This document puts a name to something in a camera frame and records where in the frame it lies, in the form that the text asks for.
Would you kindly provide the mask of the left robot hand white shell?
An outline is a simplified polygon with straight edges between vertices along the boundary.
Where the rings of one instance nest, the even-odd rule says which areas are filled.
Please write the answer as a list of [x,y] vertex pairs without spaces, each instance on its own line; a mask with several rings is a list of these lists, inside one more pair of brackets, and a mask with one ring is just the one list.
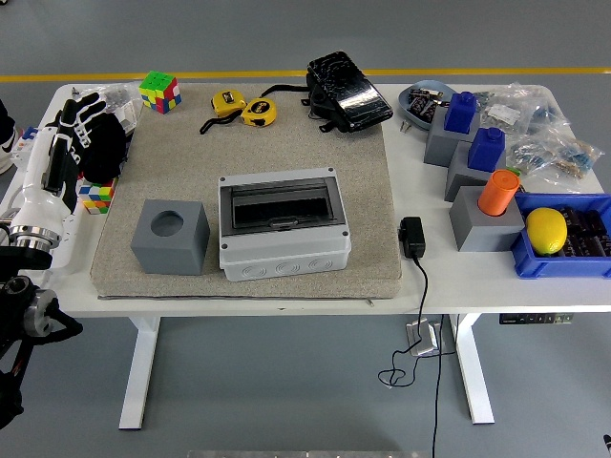
[[105,114],[100,94],[87,94],[68,99],[55,120],[38,131],[20,192],[23,204],[11,220],[12,238],[59,243],[64,219],[76,206],[77,177]]

